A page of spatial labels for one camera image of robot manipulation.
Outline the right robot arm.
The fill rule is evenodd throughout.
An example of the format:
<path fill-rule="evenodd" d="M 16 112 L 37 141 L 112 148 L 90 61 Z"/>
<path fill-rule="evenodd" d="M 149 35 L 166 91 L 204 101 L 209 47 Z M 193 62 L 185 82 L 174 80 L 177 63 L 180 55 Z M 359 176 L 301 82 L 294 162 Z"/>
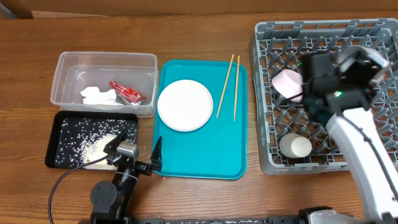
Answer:
<path fill-rule="evenodd" d="M 370 109 L 391 67 L 379 52 L 352 47 L 337 57 L 301 56 L 302 104 L 342 152 L 363 203 L 365 223 L 397 223 L 397 171 Z"/>

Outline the wooden chopstick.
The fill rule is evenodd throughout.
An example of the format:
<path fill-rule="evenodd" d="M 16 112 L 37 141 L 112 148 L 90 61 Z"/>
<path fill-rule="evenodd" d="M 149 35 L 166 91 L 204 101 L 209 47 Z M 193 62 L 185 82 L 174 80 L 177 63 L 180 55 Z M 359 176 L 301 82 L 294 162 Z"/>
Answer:
<path fill-rule="evenodd" d="M 220 102 L 219 102 L 219 105 L 218 105 L 218 110 L 217 110 L 216 118 L 218 118 L 219 115 L 220 115 L 221 106 L 222 106 L 222 104 L 223 104 L 224 94 L 225 94 L 226 87 L 227 87 L 227 84 L 228 84 L 229 75 L 230 75 L 230 73 L 231 73 L 231 68 L 232 68 L 232 65 L 233 65 L 233 61 L 234 61 L 234 54 L 232 54 L 231 59 L 230 59 L 230 62 L 229 62 L 229 67 L 228 67 L 228 71 L 227 71 L 227 74 L 226 74 L 226 78 L 225 78 L 225 80 L 224 80 L 223 91 L 222 91 L 221 96 L 220 96 Z"/>
<path fill-rule="evenodd" d="M 236 121 L 236 109 L 237 109 L 237 100 L 238 100 L 238 86 L 239 86 L 239 68 L 240 68 L 240 55 L 237 57 L 237 65 L 236 65 L 236 81 L 235 81 L 235 91 L 234 91 L 234 122 Z"/>

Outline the white cup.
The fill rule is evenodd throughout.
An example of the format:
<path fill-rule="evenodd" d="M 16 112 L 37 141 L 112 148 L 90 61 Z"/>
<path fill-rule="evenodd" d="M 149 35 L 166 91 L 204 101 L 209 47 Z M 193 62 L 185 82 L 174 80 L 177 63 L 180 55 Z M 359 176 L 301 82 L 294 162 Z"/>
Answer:
<path fill-rule="evenodd" d="M 285 157 L 303 158 L 312 151 L 309 139 L 295 133 L 288 133 L 280 140 L 279 149 Z"/>

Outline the white rice pile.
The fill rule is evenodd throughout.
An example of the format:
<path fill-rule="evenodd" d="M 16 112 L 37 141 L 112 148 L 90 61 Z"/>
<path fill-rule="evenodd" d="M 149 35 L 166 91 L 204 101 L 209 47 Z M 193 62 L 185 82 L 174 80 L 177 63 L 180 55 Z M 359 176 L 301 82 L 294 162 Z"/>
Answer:
<path fill-rule="evenodd" d="M 116 119 L 66 118 L 63 120 L 54 165 L 72 169 L 100 159 L 104 148 L 124 131 L 125 141 L 135 143 L 137 122 Z"/>

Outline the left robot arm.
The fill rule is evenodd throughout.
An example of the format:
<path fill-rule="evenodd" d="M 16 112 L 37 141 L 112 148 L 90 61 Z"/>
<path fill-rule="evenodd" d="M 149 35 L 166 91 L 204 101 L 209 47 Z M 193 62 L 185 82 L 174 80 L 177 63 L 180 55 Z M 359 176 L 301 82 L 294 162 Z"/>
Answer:
<path fill-rule="evenodd" d="M 162 138 L 158 138 L 148 164 L 138 160 L 138 146 L 127 142 L 126 137 L 123 131 L 104 147 L 107 164 L 117 169 L 111 181 L 98 182 L 91 190 L 91 223 L 133 223 L 127 206 L 139 176 L 162 170 Z"/>

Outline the white shallow bowl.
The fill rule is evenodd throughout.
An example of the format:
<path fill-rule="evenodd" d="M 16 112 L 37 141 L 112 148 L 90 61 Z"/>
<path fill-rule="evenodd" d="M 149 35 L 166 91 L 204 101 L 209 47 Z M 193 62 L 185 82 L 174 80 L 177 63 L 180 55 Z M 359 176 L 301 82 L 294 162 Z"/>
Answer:
<path fill-rule="evenodd" d="M 302 100 L 302 76 L 293 70 L 284 69 L 271 80 L 274 89 L 284 98 L 300 94 L 292 101 L 299 103 Z"/>

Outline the white tissue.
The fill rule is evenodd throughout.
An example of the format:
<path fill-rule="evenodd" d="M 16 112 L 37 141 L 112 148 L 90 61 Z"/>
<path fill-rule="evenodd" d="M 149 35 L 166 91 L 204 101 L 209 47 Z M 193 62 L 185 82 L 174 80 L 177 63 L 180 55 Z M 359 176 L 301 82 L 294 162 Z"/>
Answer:
<path fill-rule="evenodd" d="M 80 92 L 86 105 L 117 105 L 116 92 L 111 89 L 101 92 L 97 86 L 89 86 Z"/>

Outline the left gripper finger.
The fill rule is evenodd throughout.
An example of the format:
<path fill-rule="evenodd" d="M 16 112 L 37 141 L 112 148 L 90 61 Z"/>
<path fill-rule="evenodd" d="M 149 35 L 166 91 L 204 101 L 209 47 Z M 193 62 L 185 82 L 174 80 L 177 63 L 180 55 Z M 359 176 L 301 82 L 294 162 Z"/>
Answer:
<path fill-rule="evenodd" d="M 104 152 L 105 153 L 111 153 L 111 152 L 116 152 L 117 147 L 120 145 L 122 141 L 125 140 L 127 131 L 124 130 L 122 131 L 119 135 L 117 135 L 114 139 L 112 139 L 107 145 L 104 147 Z"/>
<path fill-rule="evenodd" d="M 155 144 L 154 150 L 150 157 L 151 169 L 156 171 L 162 170 L 162 137 L 160 136 Z"/>

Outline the white round plate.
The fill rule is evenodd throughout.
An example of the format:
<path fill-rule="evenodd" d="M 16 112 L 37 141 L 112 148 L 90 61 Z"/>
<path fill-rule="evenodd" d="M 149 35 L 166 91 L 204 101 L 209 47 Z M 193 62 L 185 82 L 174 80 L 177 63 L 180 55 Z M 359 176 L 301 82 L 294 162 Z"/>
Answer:
<path fill-rule="evenodd" d="M 160 93 L 157 112 L 169 128 L 189 132 L 206 124 L 213 106 L 212 95 L 203 84 L 194 80 L 178 80 Z"/>

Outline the red snack wrapper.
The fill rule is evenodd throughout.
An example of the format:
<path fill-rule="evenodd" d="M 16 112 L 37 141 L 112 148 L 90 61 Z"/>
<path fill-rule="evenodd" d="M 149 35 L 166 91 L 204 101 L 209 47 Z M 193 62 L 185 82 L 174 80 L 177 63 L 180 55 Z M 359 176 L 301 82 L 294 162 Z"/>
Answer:
<path fill-rule="evenodd" d="M 130 88 L 128 86 L 123 86 L 117 82 L 110 82 L 109 86 L 116 93 L 116 101 L 124 105 L 141 105 L 146 101 L 146 97 L 138 92 L 137 90 Z"/>

